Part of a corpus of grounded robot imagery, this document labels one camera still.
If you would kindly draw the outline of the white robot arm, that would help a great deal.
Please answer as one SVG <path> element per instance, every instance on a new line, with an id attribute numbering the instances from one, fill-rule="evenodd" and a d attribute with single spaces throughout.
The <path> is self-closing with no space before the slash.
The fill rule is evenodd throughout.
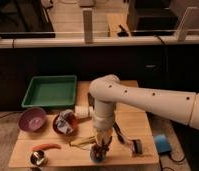
<path id="1" fill-rule="evenodd" d="M 117 103 L 134 106 L 199 130 L 199 93 L 125 86 L 116 75 L 94 79 L 89 93 L 94 98 L 92 118 L 99 146 L 109 143 Z"/>

